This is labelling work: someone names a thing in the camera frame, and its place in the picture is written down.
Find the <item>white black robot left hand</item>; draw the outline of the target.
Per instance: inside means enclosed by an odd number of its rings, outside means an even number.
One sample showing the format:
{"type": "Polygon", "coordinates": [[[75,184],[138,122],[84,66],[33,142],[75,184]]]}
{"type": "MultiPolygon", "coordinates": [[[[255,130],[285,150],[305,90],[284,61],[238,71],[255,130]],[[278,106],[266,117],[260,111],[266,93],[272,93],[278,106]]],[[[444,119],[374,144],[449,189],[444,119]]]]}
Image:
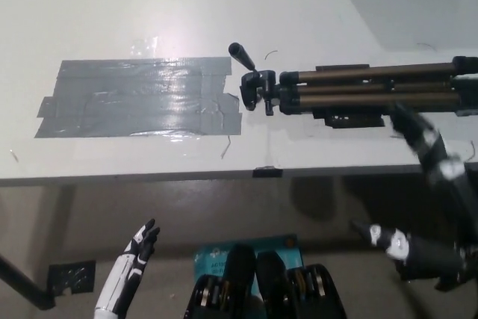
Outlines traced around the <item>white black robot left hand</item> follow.
{"type": "Polygon", "coordinates": [[[94,309],[94,319],[126,318],[143,273],[155,251],[160,228],[151,219],[144,224],[117,257],[94,309]]]}

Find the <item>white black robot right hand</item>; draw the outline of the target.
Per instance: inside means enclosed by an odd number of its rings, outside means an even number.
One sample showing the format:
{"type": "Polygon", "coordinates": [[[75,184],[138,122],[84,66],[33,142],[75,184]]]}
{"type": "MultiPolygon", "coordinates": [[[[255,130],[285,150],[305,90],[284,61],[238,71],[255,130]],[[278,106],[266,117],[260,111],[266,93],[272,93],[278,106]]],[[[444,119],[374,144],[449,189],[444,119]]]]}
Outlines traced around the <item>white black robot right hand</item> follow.
{"type": "Polygon", "coordinates": [[[451,291],[477,278],[477,192],[464,161],[448,151],[441,132],[425,117],[397,103],[391,121],[418,157],[429,186],[450,195],[456,239],[446,245],[378,223],[351,220],[350,225],[395,263],[403,281],[437,279],[436,290],[451,291]]]}

